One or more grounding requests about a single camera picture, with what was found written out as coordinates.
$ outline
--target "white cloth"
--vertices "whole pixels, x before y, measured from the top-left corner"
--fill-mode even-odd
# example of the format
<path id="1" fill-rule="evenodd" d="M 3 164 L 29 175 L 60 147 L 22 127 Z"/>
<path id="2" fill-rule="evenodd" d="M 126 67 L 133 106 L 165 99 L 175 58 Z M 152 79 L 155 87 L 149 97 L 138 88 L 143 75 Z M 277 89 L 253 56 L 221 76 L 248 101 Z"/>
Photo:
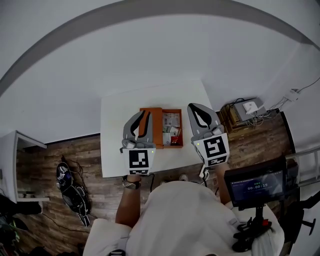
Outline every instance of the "white cloth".
<path id="1" fill-rule="evenodd" d="M 122 249 L 128 256 L 255 256 L 267 246 L 279 255 L 284 233 L 266 206 L 263 216 L 272 222 L 272 229 L 258 241 L 252 251 L 236 253 L 239 222 L 255 216 L 255 209 L 238 211 L 231 202 L 223 205 L 214 193 L 199 184 L 173 181 L 157 187 L 149 196 L 137 224 L 128 226 L 104 219 L 94 221 L 83 256 L 107 256 Z"/>

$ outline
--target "shoe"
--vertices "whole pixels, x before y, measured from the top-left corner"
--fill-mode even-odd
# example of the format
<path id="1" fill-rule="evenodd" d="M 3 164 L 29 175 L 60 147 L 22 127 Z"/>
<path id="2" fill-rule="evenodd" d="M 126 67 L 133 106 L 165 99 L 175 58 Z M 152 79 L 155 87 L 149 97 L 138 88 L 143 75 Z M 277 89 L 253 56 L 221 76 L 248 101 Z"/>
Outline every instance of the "shoe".
<path id="1" fill-rule="evenodd" d="M 179 177 L 179 181 L 181 182 L 188 182 L 189 181 L 189 178 L 188 178 L 188 175 L 185 174 L 185 173 L 182 173 Z"/>

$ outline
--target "power outlet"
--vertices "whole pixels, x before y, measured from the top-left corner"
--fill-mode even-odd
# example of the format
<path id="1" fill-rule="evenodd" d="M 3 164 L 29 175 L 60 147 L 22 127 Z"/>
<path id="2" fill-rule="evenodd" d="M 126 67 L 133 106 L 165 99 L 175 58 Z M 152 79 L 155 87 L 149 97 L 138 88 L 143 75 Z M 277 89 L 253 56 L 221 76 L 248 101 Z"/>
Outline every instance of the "power outlet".
<path id="1" fill-rule="evenodd" d="M 284 97 L 291 102 L 295 102 L 299 98 L 299 93 L 297 93 L 297 89 L 290 89 Z"/>

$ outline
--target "orange box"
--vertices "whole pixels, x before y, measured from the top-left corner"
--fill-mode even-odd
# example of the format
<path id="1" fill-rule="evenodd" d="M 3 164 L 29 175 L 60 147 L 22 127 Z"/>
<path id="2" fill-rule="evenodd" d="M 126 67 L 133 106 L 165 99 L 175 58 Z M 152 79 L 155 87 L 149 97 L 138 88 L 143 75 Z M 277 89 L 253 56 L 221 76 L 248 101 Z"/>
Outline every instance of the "orange box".
<path id="1" fill-rule="evenodd" d="M 182 112 L 181 109 L 162 109 L 161 107 L 143 107 L 140 108 L 140 111 L 145 110 L 147 113 L 152 113 L 152 124 L 153 124 L 153 143 L 155 144 L 155 148 L 158 150 L 162 149 L 181 149 L 184 146 L 183 139 L 183 126 L 182 126 Z M 171 146 L 165 145 L 163 142 L 163 127 L 162 127 L 162 119 L 163 113 L 179 113 L 180 115 L 180 134 L 177 142 L 179 145 Z M 146 118 L 145 114 L 143 119 L 140 122 L 139 126 L 139 135 L 142 135 L 146 126 Z"/>

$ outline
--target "bracelet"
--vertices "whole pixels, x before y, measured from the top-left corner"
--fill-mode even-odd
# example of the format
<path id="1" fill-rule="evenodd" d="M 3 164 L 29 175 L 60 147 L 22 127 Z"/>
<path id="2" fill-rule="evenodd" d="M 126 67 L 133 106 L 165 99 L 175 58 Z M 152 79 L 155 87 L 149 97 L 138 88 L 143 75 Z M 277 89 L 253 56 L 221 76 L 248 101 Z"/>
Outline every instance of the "bracelet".
<path id="1" fill-rule="evenodd" d="M 139 181 L 130 182 L 130 181 L 127 181 L 127 177 L 128 175 L 122 177 L 122 185 L 125 188 L 130 190 L 137 190 L 141 187 L 141 179 Z"/>

